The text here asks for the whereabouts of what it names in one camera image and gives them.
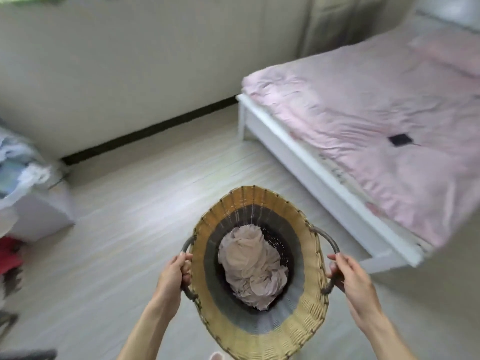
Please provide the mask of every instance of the bed frame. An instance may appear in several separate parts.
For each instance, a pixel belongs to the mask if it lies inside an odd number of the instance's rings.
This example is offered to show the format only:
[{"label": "bed frame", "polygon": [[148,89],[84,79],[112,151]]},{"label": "bed frame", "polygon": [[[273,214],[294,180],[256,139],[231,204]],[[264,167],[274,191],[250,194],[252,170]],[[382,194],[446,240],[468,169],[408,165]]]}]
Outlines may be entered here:
[{"label": "bed frame", "polygon": [[[480,0],[419,0],[411,18],[431,19],[438,24],[455,24],[480,31]],[[266,110],[249,96],[240,94],[238,134],[242,139],[257,138],[305,186],[337,221],[371,255],[360,262],[369,273],[401,266],[419,266],[432,253],[425,251],[411,234],[393,230],[376,217],[343,186]]]}]

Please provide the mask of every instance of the pink blanket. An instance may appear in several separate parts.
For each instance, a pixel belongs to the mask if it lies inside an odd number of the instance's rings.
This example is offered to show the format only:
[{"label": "pink blanket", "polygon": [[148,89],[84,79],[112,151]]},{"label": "pink blanket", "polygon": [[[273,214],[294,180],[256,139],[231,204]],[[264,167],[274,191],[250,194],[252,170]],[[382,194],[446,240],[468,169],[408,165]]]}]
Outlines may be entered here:
[{"label": "pink blanket", "polygon": [[428,60],[413,37],[404,26],[272,66],[243,92],[440,247],[480,204],[480,78]]}]

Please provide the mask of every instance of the bed leg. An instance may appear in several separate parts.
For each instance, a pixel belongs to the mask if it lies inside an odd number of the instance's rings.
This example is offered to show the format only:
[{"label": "bed leg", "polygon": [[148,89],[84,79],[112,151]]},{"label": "bed leg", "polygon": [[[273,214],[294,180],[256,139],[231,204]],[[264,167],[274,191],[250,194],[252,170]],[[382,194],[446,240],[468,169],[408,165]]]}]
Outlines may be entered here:
[{"label": "bed leg", "polygon": [[257,137],[247,127],[248,110],[242,102],[238,103],[238,137],[241,140],[256,140]]},{"label": "bed leg", "polygon": [[400,268],[408,263],[393,250],[387,250],[371,259],[360,261],[360,265],[368,274],[374,274]]}]

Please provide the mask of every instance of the basket handle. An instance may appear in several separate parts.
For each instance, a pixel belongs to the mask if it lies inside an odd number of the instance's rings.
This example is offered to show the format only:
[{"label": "basket handle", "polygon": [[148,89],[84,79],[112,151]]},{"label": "basket handle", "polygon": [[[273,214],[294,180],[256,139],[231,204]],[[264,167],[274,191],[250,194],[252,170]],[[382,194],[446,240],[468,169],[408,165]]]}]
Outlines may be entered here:
[{"label": "basket handle", "polygon": [[[332,246],[333,252],[335,254],[338,254],[340,252],[339,246],[335,242],[335,240],[332,239],[330,235],[328,235],[324,230],[321,228],[318,228],[316,226],[313,227],[313,231],[321,236],[323,236]],[[327,286],[321,290],[322,294],[328,295],[332,293],[333,288],[335,287],[335,283],[337,280],[341,278],[341,273],[337,271],[333,276],[332,279],[330,279],[330,282],[328,282]]]},{"label": "basket handle", "polygon": [[[185,242],[185,244],[183,244],[183,247],[181,248],[181,250],[186,253],[188,248],[190,247],[190,245],[192,245],[195,240],[197,239],[197,236],[193,235],[193,236],[190,236],[188,238],[188,240]],[[188,287],[188,285],[184,285],[182,283],[181,285],[181,289],[183,290],[183,293],[185,293],[185,295],[187,296],[187,298],[190,300],[190,301],[195,301],[197,298],[198,298],[198,294],[194,294],[190,288]]]}]

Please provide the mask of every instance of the light wood floor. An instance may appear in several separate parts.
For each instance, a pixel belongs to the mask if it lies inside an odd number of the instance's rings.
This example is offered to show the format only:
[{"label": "light wood floor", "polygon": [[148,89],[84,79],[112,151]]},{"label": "light wood floor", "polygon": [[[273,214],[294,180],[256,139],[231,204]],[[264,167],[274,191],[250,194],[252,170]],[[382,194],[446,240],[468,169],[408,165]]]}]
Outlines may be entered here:
[{"label": "light wood floor", "polygon": [[[258,142],[236,138],[236,107],[177,126],[75,166],[75,227],[34,244],[21,313],[2,350],[55,347],[59,359],[115,359],[155,287],[201,215],[230,189],[256,184],[292,201],[358,259],[367,255]],[[324,253],[329,253],[328,245]],[[466,228],[419,269],[374,277],[384,309],[421,359],[478,359],[480,235]],[[345,297],[331,295],[325,324],[297,359],[373,359]],[[160,359],[218,350],[183,297]]]}]

